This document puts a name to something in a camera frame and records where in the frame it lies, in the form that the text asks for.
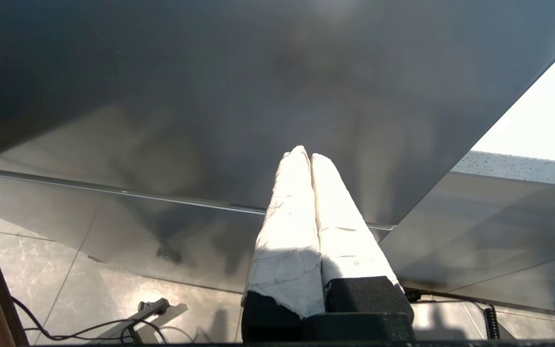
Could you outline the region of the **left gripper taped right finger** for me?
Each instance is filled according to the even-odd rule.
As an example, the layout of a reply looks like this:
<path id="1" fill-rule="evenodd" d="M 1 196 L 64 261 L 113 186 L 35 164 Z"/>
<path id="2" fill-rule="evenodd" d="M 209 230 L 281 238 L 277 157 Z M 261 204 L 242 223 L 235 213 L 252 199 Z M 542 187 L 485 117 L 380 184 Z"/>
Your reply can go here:
<path id="1" fill-rule="evenodd" d="M 412 324 L 405 292 L 330 158 L 313 154 L 311 179 L 326 311 L 395 316 Z"/>

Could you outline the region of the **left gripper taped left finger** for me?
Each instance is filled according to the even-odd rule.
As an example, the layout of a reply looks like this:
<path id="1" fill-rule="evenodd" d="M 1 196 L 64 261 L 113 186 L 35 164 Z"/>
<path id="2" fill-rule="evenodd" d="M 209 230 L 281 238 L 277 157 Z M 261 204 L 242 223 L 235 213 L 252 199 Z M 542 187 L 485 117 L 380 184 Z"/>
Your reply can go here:
<path id="1" fill-rule="evenodd" d="M 326 312 L 311 162 L 303 146 L 279 162 L 245 294 L 245 343 L 300 341 L 302 321 Z"/>

